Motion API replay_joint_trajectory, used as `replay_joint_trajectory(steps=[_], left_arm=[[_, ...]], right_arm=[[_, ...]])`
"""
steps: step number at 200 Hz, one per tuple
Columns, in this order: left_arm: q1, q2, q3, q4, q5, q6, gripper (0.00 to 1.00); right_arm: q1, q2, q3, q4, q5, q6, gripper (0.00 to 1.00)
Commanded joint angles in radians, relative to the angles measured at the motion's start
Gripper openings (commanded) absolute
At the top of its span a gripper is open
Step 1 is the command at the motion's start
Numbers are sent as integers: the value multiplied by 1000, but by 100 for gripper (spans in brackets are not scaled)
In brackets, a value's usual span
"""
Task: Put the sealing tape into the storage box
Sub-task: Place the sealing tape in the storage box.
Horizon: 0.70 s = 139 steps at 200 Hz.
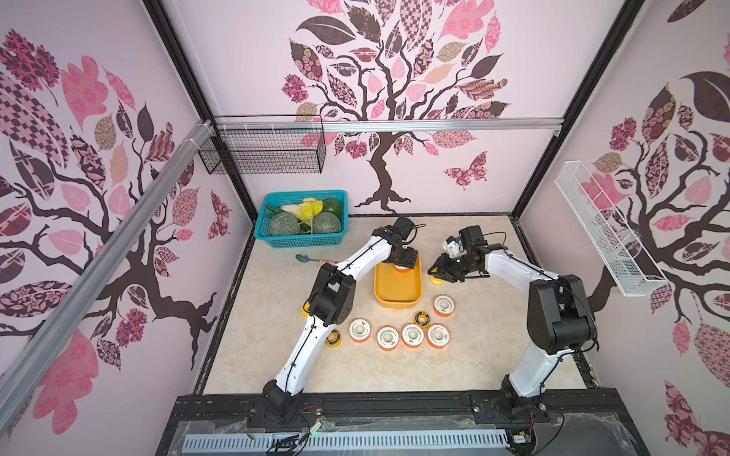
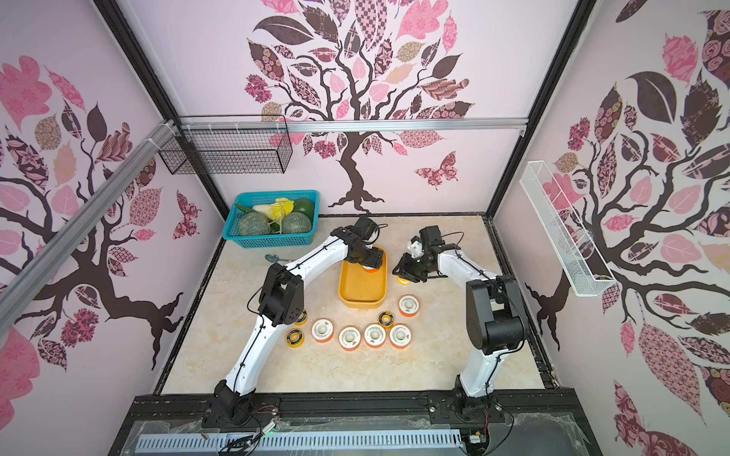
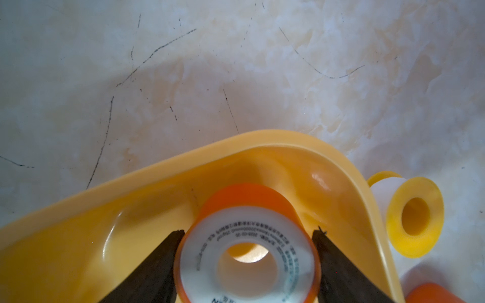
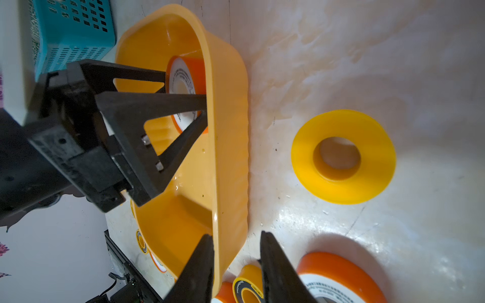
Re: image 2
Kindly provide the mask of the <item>yellow plastic storage box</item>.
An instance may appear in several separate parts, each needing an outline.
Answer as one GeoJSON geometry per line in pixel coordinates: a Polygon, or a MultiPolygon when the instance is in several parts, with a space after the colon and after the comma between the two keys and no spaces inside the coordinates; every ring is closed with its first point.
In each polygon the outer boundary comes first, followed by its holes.
{"type": "Polygon", "coordinates": [[[338,296],[347,307],[369,310],[384,302],[388,289],[388,256],[383,249],[380,251],[383,257],[379,269],[367,269],[347,261],[342,263],[338,296]]]}

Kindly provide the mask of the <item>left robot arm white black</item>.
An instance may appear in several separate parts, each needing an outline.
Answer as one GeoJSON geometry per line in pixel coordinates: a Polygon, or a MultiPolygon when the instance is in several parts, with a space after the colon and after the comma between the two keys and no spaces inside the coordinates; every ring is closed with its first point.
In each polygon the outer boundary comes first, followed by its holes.
{"type": "Polygon", "coordinates": [[[253,332],[235,366],[214,389],[214,398],[230,423],[242,426],[252,417],[252,395],[260,373],[281,335],[305,311],[306,287],[344,261],[371,270],[383,266],[384,252],[375,247],[380,231],[378,223],[361,216],[352,225],[334,229],[301,258],[269,266],[262,287],[252,296],[258,300],[253,332]]]}

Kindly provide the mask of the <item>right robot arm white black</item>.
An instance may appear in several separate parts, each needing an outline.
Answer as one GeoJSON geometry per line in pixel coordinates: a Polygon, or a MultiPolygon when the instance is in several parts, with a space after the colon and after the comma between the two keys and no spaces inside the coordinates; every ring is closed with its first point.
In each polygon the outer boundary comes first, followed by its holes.
{"type": "Polygon", "coordinates": [[[451,279],[465,294],[466,330],[473,352],[452,390],[455,414],[471,421],[496,408],[495,381],[507,359],[527,341],[524,299],[511,275],[496,275],[427,226],[408,244],[393,274],[413,283],[451,279]]]}

